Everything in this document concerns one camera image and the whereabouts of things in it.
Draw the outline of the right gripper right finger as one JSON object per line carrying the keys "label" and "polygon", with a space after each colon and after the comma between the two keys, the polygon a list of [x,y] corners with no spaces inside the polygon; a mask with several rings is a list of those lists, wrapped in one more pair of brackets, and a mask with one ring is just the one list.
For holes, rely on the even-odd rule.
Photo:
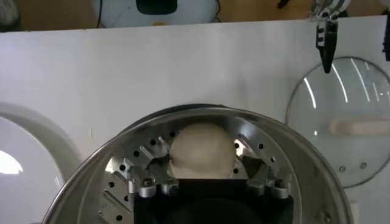
{"label": "right gripper right finger", "polygon": [[288,166],[269,166],[262,159],[242,156],[247,173],[247,186],[257,195],[288,198],[291,193],[291,171]]}

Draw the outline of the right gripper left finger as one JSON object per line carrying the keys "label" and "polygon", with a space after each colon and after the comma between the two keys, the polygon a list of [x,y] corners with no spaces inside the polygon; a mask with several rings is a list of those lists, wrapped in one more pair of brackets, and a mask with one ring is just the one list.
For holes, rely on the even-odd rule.
{"label": "right gripper left finger", "polygon": [[124,159],[127,191],[130,198],[151,198],[157,194],[175,196],[179,181],[169,174],[169,154],[153,157],[147,162],[133,163]]}

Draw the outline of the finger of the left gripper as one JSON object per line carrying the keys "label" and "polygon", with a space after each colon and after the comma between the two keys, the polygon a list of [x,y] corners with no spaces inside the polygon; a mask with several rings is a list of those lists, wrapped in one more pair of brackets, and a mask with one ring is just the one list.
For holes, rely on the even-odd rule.
{"label": "finger of the left gripper", "polygon": [[338,40],[338,18],[346,12],[350,0],[314,0],[309,19],[316,22],[316,49],[323,70],[332,68]]}
{"label": "finger of the left gripper", "polygon": [[390,15],[389,9],[386,9],[383,12],[383,15],[386,15],[386,27],[385,35],[383,39],[383,53],[385,54],[386,61],[390,60]]}

